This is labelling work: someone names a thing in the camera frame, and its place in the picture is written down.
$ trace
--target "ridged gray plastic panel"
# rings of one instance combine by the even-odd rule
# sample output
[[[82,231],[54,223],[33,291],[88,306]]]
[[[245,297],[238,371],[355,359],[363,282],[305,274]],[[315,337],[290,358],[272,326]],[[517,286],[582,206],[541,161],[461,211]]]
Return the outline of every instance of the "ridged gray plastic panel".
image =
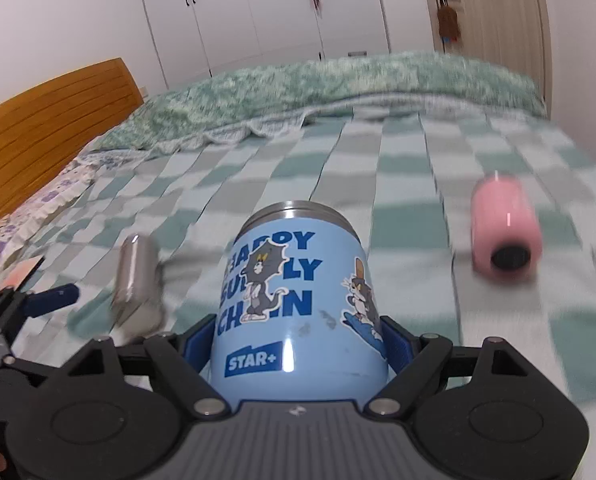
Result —
[[[418,454],[398,424],[363,418],[351,402],[246,402],[196,425],[144,480],[455,480]]]

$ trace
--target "checkered bedsheet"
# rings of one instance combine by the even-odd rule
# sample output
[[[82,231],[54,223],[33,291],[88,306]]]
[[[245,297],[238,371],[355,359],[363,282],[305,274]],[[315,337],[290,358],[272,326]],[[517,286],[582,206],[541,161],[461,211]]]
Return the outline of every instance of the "checkered bedsheet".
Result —
[[[494,170],[517,175],[536,206],[545,251],[535,282],[492,285],[472,271],[470,197]],[[102,176],[24,255],[46,257],[27,288],[76,282],[81,300],[28,320],[14,350],[60,365],[109,332],[119,246],[132,232],[153,233],[161,247],[165,329],[187,329],[217,311],[225,253],[241,225],[282,200],[324,203],[351,222],[381,314],[456,344],[499,335],[515,345],[584,409],[592,427],[584,475],[596,479],[596,165],[546,121],[362,108],[286,136]]]

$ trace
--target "green blanket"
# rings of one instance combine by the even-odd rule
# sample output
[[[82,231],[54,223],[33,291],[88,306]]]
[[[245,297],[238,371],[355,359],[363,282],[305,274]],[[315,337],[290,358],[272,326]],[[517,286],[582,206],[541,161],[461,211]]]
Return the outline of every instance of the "green blanket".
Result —
[[[207,141],[238,142],[251,132],[273,137],[300,128],[310,114],[345,107],[345,100],[385,105],[380,98],[389,97],[393,107],[394,95],[418,111],[424,111],[424,96],[450,96],[492,111],[546,115],[527,76],[463,57],[403,53],[224,73],[149,100],[88,149],[174,153]],[[412,101],[413,96],[419,99]]]

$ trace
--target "white wardrobe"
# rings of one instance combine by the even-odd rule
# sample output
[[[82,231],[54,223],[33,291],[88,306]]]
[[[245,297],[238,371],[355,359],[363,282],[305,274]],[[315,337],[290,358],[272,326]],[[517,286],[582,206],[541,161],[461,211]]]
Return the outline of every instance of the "white wardrobe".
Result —
[[[170,89],[261,64],[389,52],[380,0],[144,0]]]

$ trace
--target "wooden headboard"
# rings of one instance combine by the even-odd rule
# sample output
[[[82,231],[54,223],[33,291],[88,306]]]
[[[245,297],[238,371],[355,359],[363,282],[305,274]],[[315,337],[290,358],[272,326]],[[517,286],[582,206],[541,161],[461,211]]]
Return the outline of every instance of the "wooden headboard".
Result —
[[[142,102],[129,70],[118,58],[62,75],[2,103],[0,218]]]

